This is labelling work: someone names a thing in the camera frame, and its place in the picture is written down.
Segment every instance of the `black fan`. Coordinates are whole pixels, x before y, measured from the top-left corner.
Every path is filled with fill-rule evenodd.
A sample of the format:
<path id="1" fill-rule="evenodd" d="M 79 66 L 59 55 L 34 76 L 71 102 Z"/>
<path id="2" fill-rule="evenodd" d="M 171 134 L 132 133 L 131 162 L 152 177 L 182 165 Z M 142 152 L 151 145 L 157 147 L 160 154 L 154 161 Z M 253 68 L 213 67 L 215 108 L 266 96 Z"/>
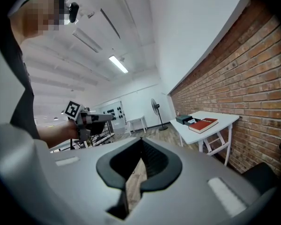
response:
<path id="1" fill-rule="evenodd" d="M 159 115 L 159 118 L 160 118 L 160 122 L 161 122 L 161 127 L 159 127 L 159 131 L 163 131 L 163 130 L 166 130 L 168 129 L 168 127 L 166 125 L 163 125 L 163 121 L 161 120 L 161 116 L 160 116 L 160 113 L 159 113 L 159 107 L 160 105 L 156 103 L 156 101 L 154 99 L 151 99 L 151 105 L 152 105 L 152 108 L 153 108 L 153 111 L 155 112 L 155 114 L 158 116 Z"/>

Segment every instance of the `wooden floor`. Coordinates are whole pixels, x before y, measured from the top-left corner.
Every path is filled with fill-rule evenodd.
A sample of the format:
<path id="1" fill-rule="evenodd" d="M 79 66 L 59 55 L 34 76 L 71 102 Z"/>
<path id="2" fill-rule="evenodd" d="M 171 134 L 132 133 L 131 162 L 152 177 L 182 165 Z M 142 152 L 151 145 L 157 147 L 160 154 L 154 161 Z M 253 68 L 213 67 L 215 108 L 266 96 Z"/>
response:
<path id="1" fill-rule="evenodd" d="M 132 133 L 132 137 L 149 137 L 149 138 L 154 138 L 154 139 L 168 142 L 173 146 L 181 146 L 179 133 L 175 130 L 175 128 L 171 124 L 168 124 L 167 126 L 168 129 L 164 131 L 159 131 L 158 128 L 151 128 L 146 130 L 146 133 L 144 133 L 144 131 L 141 130 L 139 132 Z M 129 133 L 114 135 L 108 141 L 115 142 L 115 141 L 123 140 L 128 137 L 130 137 Z M 199 150 L 197 144 L 187 145 L 185 142 L 183 143 L 183 148 Z M 134 173 L 130 176 L 130 178 L 126 183 L 127 199 L 128 199 L 128 206 L 130 211 L 136 206 L 138 201 L 141 199 L 140 184 L 146 179 L 147 179 L 146 168 L 143 161 L 140 160 L 134 170 Z"/>

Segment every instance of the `small white table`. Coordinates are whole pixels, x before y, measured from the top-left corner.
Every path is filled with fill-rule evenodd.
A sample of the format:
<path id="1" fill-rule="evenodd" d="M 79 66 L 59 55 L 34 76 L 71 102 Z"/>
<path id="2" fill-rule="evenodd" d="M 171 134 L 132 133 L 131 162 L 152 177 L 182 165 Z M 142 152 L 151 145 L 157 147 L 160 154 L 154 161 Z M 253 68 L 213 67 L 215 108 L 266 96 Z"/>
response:
<path id="1" fill-rule="evenodd" d="M 199 151 L 203 152 L 203 142 L 205 142 L 207 150 L 208 150 L 208 155 L 212 156 L 215 153 L 218 153 L 219 151 L 227 148 L 227 154 L 226 154 L 226 159 L 225 159 L 225 166 L 228 163 L 229 155 L 230 155 L 230 148 L 231 148 L 231 138 L 232 138 L 232 123 L 235 122 L 237 119 L 239 119 L 238 115 L 232 115 L 232 114 L 223 114 L 223 113 L 215 113 L 215 112 L 204 112 L 204 111 L 199 111 L 190 114 L 190 116 L 198 119 L 204 119 L 204 118 L 214 118 L 218 119 L 218 123 L 211 127 L 210 129 L 206 130 L 205 132 L 199 134 L 196 133 L 192 130 L 188 129 L 187 125 L 183 125 L 176 120 L 171 120 L 171 124 L 173 127 L 178 131 L 179 136 L 180 136 L 180 142 L 181 146 L 183 146 L 182 138 L 184 139 L 186 144 L 192 144 L 195 142 L 199 143 Z M 228 127 L 229 130 L 229 136 L 228 136 L 228 141 L 225 142 L 220 131 L 223 130 L 224 128 Z M 217 134 L 218 138 L 213 140 L 212 142 L 208 142 L 207 138 Z M 222 145 L 218 147 L 217 149 L 212 150 L 210 147 L 210 144 L 220 140 Z"/>
<path id="2" fill-rule="evenodd" d="M 142 128 L 144 129 L 144 132 L 146 133 L 146 129 L 148 129 L 148 127 L 145 126 L 146 123 L 145 123 L 144 119 L 145 119 L 145 117 L 144 117 L 144 116 L 141 116 L 140 118 L 134 118 L 134 119 L 130 119 L 130 120 L 127 120 L 127 121 L 126 121 L 127 124 L 128 124 L 130 136 L 131 136 L 131 129 L 130 129 L 130 126 L 132 126 L 132 130 L 133 130 L 133 132 L 135 132 L 133 123 L 136 122 L 136 121 L 141 121 Z"/>

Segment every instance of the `forearm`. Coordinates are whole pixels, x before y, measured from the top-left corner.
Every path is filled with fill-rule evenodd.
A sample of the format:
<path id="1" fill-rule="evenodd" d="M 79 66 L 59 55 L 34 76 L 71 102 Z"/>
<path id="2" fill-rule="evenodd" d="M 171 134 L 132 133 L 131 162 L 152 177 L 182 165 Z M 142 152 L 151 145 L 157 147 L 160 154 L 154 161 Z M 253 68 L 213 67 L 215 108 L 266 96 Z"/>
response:
<path id="1" fill-rule="evenodd" d="M 71 121 L 53 127 L 37 127 L 41 140 L 52 148 L 68 139 L 76 138 L 75 127 Z"/>

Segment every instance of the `book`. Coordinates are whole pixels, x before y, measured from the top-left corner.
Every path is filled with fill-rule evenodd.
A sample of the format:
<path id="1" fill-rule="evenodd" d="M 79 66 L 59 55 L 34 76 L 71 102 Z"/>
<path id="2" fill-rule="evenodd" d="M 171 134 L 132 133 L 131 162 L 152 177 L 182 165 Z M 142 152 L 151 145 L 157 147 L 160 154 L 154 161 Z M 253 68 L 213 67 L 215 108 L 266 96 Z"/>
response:
<path id="1" fill-rule="evenodd" d="M 191 124 L 188 126 L 189 130 L 192 130 L 196 133 L 203 133 L 207 129 L 213 127 L 215 124 L 217 124 L 219 121 L 218 119 L 213 118 L 204 118 L 201 121 L 198 121 L 194 124 Z"/>

